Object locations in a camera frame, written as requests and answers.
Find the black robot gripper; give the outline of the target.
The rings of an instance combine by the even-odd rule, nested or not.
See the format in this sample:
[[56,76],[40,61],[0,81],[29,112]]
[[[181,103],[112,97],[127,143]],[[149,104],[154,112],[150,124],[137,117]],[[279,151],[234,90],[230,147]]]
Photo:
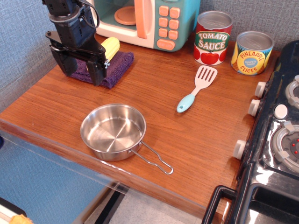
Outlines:
[[77,59],[86,62],[94,86],[99,86],[107,76],[107,59],[97,61],[89,53],[95,40],[96,28],[92,6],[47,6],[49,20],[56,31],[48,31],[51,52],[62,72],[70,77],[78,68]]

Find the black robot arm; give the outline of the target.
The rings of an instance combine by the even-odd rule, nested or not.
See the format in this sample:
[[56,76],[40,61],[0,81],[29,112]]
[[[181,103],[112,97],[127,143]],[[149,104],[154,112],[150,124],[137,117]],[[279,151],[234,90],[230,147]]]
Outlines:
[[109,60],[105,48],[95,38],[100,21],[93,19],[96,9],[86,0],[44,0],[49,20],[55,25],[48,31],[54,59],[66,76],[78,68],[77,60],[86,63],[93,85],[98,86],[107,76]]

